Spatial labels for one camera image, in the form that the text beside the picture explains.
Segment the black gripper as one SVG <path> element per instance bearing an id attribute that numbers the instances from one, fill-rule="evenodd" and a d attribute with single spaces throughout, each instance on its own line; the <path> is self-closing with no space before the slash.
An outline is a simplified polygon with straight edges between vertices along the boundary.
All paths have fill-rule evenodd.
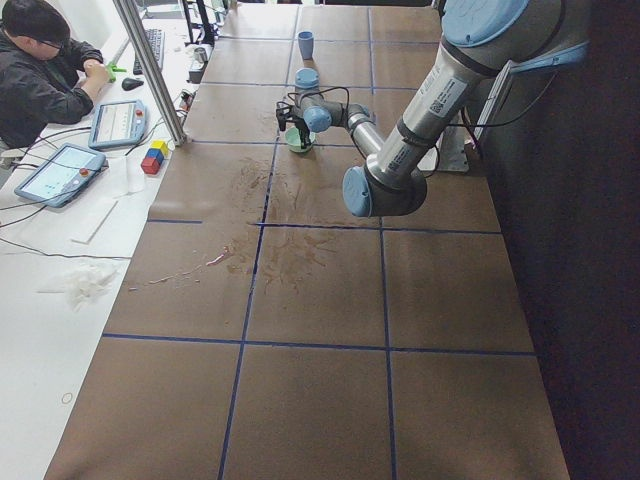
<path id="1" fill-rule="evenodd" d="M 300 106 L 300 101 L 293 99 L 291 104 L 287 102 L 276 103 L 276 120 L 280 131 L 285 131 L 287 125 L 292 123 L 299 131 L 300 148 L 310 147 L 310 132 L 304 120 L 304 111 Z"/>

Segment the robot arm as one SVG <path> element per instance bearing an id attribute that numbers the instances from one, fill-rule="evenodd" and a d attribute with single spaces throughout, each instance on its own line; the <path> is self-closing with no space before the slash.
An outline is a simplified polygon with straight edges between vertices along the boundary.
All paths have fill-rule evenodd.
<path id="1" fill-rule="evenodd" d="M 312 133 L 344 128 L 366 159 L 344 175 L 346 208 L 357 217 L 410 214 L 427 194 L 419 162 L 478 84 L 508 63 L 527 71 L 581 61 L 590 10 L 588 1 L 447 1 L 435 63 L 387 137 L 364 106 L 325 100 L 312 68 L 297 72 L 290 102 L 277 103 L 279 128 L 294 124 L 304 148 Z"/>

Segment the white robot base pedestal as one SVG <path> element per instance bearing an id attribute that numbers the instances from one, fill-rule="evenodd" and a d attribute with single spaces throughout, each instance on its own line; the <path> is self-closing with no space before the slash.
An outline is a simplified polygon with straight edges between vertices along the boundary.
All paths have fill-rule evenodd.
<path id="1" fill-rule="evenodd" d="M 464 108 L 452 119 L 460 127 L 448 126 L 436 143 L 439 151 L 431 149 L 419 162 L 418 169 L 425 176 L 434 169 L 453 173 L 469 171 L 465 145 L 471 137 L 464 127 L 463 115 L 466 115 L 472 133 L 480 140 L 488 132 L 488 128 L 481 127 L 481 124 L 491 124 L 497 120 L 498 111 L 504 104 L 512 83 L 511 70 L 514 66 L 513 61 L 508 61 L 495 79 L 483 80 L 478 85 Z"/>

